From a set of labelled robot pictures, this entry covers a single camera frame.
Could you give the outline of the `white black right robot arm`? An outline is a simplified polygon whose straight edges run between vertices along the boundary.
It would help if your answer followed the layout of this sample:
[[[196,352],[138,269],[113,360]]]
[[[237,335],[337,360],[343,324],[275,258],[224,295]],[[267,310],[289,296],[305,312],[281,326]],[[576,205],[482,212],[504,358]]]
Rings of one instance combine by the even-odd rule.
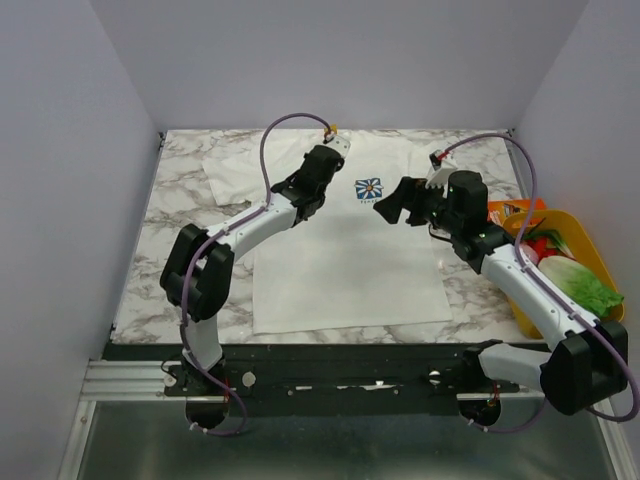
[[[404,177],[374,209],[390,224],[408,212],[409,225],[447,232],[455,254],[514,301],[546,342],[547,353],[500,342],[473,348],[472,360],[459,370],[467,389],[480,392],[506,380],[542,392],[565,415],[625,390],[639,393],[627,364],[624,327],[602,323],[580,307],[490,221],[488,188],[480,174],[454,171],[446,182]]]

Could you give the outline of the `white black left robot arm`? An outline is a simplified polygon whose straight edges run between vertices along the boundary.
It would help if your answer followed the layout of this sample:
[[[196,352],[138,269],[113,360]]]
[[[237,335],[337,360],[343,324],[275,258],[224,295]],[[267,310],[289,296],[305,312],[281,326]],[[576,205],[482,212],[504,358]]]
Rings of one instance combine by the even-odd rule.
[[[227,302],[235,263],[270,237],[311,218],[345,163],[350,143],[337,136],[313,146],[298,170],[267,188],[266,200],[209,229],[195,224],[176,237],[160,278],[168,301],[180,308],[187,382],[201,395],[229,391],[218,365],[223,351],[217,314]]]

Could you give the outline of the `white t-shirt with flower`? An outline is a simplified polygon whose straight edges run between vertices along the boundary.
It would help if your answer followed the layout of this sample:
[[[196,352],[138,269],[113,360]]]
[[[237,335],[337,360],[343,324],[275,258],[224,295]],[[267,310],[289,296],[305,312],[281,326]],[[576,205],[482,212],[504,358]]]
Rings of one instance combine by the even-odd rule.
[[[346,136],[321,209],[251,252],[257,334],[452,319],[428,231],[373,209],[402,177],[428,172],[425,151],[403,137]]]

